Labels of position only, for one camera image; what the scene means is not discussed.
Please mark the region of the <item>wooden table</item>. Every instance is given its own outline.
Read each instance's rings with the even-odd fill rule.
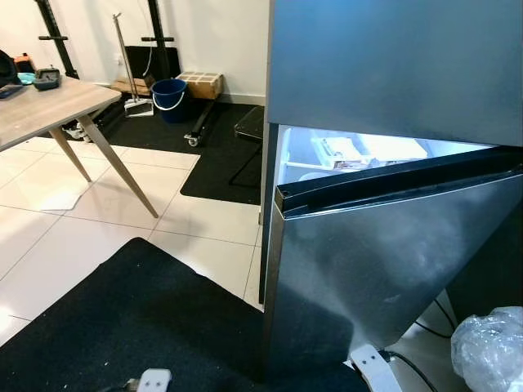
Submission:
[[[152,204],[89,116],[117,101],[120,96],[118,91],[67,77],[63,77],[60,87],[54,90],[38,91],[27,86],[0,100],[0,151],[49,131],[85,179],[91,182],[60,128],[60,125],[77,119],[114,170],[157,218]]]

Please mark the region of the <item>floor tile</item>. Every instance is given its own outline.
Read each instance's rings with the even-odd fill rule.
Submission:
[[[190,170],[198,158],[199,155],[196,154],[172,153],[169,151],[158,151],[154,149],[135,149],[132,147],[122,155],[122,160],[124,162],[172,167],[185,170]]]
[[[259,206],[177,194],[157,229],[254,245]]]
[[[38,161],[43,155],[44,153],[22,149],[6,149],[0,152],[0,188]]]
[[[59,217],[0,207],[0,279]]]
[[[159,231],[154,231],[149,241],[198,274],[243,297],[253,247]]]
[[[109,163],[100,159],[81,159],[92,180],[96,180]],[[47,154],[10,183],[0,189],[0,205],[27,210],[54,210],[61,214],[73,206],[78,196],[89,188],[78,169],[64,155]]]
[[[258,227],[258,236],[256,237],[256,246],[260,247],[262,245],[262,232],[263,232],[263,226]]]
[[[160,216],[189,173],[134,163],[126,163],[126,167]],[[153,229],[158,222],[113,168],[93,184],[67,216],[147,229]]]
[[[86,143],[85,141],[79,140],[70,140],[69,145],[73,149],[74,153],[80,158],[105,159],[104,154],[101,153],[98,146],[94,143]],[[127,151],[127,147],[122,147],[119,145],[112,145],[111,147],[119,157],[121,157],[122,154]],[[51,153],[65,155],[64,150],[59,145],[52,149]]]
[[[244,301],[254,306],[256,309],[263,311],[263,306],[258,303],[258,293],[260,287],[260,259],[262,249],[254,248],[253,261],[248,273],[247,286],[245,288]]]
[[[56,142],[51,137],[34,137],[15,145],[13,149],[26,149],[28,151],[38,151],[40,153],[48,153],[56,147]]]
[[[29,321],[11,317],[0,310],[0,345],[6,343],[28,324]]]
[[[0,309],[34,319],[129,239],[149,235],[147,229],[62,216],[0,281]]]

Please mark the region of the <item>black cable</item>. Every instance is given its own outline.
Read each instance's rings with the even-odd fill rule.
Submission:
[[[425,331],[428,331],[430,333],[433,333],[434,335],[436,336],[439,336],[439,337],[443,337],[445,339],[450,339],[452,337],[452,335],[443,335],[442,333],[439,333],[437,331],[434,331],[433,329],[430,329],[429,327],[426,327],[424,326],[423,324],[417,322],[417,321],[414,321],[414,324],[418,325],[419,327],[423,328]]]
[[[449,324],[452,327],[452,332],[454,333],[454,331],[456,330],[456,326],[455,326],[454,322],[452,321],[452,319],[450,318],[449,314],[445,311],[445,309],[443,309],[443,306],[441,306],[441,303],[437,299],[435,299],[434,302],[436,303],[436,305],[438,305],[438,307],[440,308],[441,312],[443,312],[443,314],[445,315],[445,317],[449,321]],[[434,331],[433,329],[430,329],[429,327],[419,323],[418,321],[414,321],[414,324],[416,324],[419,327],[423,328],[425,331],[433,333],[436,336],[443,337],[444,339],[450,339],[452,337],[452,334],[444,335],[442,333]]]
[[[452,319],[450,318],[449,314],[447,312],[445,312],[445,309],[443,309],[443,306],[441,306],[441,303],[437,299],[435,299],[434,302],[441,309],[441,311],[443,312],[443,314],[445,315],[447,320],[449,320],[449,324],[452,326],[452,330],[455,331],[456,330],[456,325],[454,324],[454,321],[452,321]]]
[[[409,365],[409,367],[412,368],[412,370],[414,370],[418,374],[418,376],[421,377],[421,379],[425,382],[425,384],[427,384],[427,386],[430,388],[430,390],[432,392],[438,392],[436,387],[430,382],[430,380],[427,378],[427,376],[425,376],[423,374],[423,372],[421,370],[419,370],[419,367],[414,365],[410,361],[410,359],[406,358],[404,355],[402,355],[400,353],[396,353],[395,351],[380,351],[380,354],[382,354],[382,355],[385,354],[385,355],[383,355],[383,358],[385,360],[387,360],[387,357],[389,357],[389,359],[390,359],[390,357],[396,357],[396,358],[401,359],[403,362],[405,362],[407,365]]]

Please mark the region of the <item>black floor mat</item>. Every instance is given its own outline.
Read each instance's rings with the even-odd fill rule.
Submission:
[[[262,313],[142,238],[0,348],[3,392],[96,392],[168,368],[173,392],[367,391],[348,367],[262,385]]]
[[[181,194],[260,204],[261,154],[236,178],[238,185],[229,185],[229,179],[258,147],[256,143],[235,138],[235,124],[252,108],[251,105],[219,105],[215,109],[216,122],[205,142],[202,157],[181,188]]]
[[[190,147],[183,138],[190,133],[203,106],[194,106],[192,119],[180,124],[167,124],[157,113],[153,117],[125,118],[106,136],[112,145],[141,149],[161,149],[177,153],[201,154],[181,193],[197,198],[213,198],[228,202],[260,204],[262,156],[259,154],[229,185],[229,179],[248,160],[257,145],[235,138],[235,124],[252,108],[251,105],[216,104],[210,132],[202,147]]]

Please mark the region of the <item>refrigerator door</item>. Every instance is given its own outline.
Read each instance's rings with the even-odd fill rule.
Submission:
[[[268,121],[523,145],[521,0],[275,0]]]
[[[512,148],[279,186],[266,285],[269,376],[395,343],[522,193],[521,150]]]

